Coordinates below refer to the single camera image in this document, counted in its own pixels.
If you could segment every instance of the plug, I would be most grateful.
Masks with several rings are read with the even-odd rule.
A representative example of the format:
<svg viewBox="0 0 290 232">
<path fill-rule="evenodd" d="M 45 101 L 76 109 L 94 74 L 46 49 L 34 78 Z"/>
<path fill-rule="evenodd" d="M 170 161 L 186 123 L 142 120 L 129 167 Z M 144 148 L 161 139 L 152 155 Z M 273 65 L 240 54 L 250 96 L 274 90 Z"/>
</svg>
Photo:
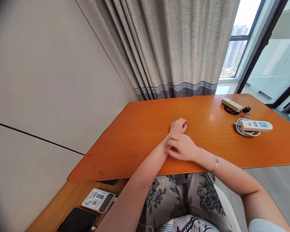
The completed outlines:
<svg viewBox="0 0 290 232">
<path fill-rule="evenodd" d="M 242 112 L 248 113 L 251 110 L 251 107 L 246 106 L 244 109 L 242 109 Z"/>
</svg>

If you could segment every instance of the curtain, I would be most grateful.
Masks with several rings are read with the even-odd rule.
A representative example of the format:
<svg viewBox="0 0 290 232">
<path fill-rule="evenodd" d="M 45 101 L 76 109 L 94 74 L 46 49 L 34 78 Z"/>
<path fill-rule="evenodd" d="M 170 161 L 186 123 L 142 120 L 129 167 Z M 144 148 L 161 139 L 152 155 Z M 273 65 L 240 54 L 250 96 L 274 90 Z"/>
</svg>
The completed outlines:
<svg viewBox="0 0 290 232">
<path fill-rule="evenodd" d="M 89 4 L 139 100 L 215 94 L 239 0 Z"/>
</svg>

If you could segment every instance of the hand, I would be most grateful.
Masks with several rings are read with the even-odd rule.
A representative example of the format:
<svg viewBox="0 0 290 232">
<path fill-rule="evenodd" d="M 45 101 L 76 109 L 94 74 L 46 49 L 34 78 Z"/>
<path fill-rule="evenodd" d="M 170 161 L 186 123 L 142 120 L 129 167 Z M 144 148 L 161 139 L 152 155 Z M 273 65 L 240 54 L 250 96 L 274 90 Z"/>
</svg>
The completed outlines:
<svg viewBox="0 0 290 232">
<path fill-rule="evenodd" d="M 180 133 L 183 134 L 187 129 L 187 121 L 186 119 L 180 118 L 175 122 L 172 122 L 170 128 L 170 134 Z"/>
<path fill-rule="evenodd" d="M 178 160 L 196 162 L 200 148 L 185 134 L 172 134 L 166 142 L 166 151 L 169 156 Z"/>
</svg>

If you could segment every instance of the person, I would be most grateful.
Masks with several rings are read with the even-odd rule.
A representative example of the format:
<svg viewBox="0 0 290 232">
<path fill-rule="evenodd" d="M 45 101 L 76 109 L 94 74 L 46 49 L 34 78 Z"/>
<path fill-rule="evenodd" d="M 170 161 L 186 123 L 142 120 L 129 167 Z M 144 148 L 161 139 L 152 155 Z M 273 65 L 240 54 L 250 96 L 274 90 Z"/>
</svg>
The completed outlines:
<svg viewBox="0 0 290 232">
<path fill-rule="evenodd" d="M 174 176 L 156 176 L 167 156 L 192 161 L 238 194 L 249 232 L 290 232 L 290 227 L 265 189 L 247 172 L 196 146 L 184 134 L 187 121 L 173 122 L 169 134 L 136 169 L 98 232 L 135 232 L 146 200 L 146 231 L 233 231 L 208 172 L 187 174 L 187 199 Z"/>
</svg>

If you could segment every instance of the wooden table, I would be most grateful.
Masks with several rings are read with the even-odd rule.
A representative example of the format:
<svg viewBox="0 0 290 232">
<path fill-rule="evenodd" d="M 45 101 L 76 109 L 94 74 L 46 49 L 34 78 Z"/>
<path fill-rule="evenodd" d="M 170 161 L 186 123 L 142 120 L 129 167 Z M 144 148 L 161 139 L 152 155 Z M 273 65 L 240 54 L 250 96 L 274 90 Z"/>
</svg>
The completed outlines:
<svg viewBox="0 0 290 232">
<path fill-rule="evenodd" d="M 118 196 L 125 187 L 127 179 L 120 179 L 116 185 L 106 185 L 95 181 L 81 183 L 67 182 L 48 206 L 26 230 L 27 232 L 53 232 L 63 222 L 67 215 L 77 206 L 82 206 L 83 201 L 94 188 L 116 193 Z M 99 213 L 96 227 L 100 224 L 106 213 Z"/>
<path fill-rule="evenodd" d="M 273 125 L 269 133 L 244 137 L 234 130 L 240 115 L 223 109 L 221 99 L 251 106 L 253 120 Z M 131 102 L 83 157 L 68 177 L 70 182 L 131 177 L 152 149 L 167 135 L 170 124 L 187 120 L 195 144 L 240 168 L 290 164 L 290 123 L 250 94 L 231 94 Z M 192 162 L 168 157 L 159 175 L 200 172 Z"/>
</svg>

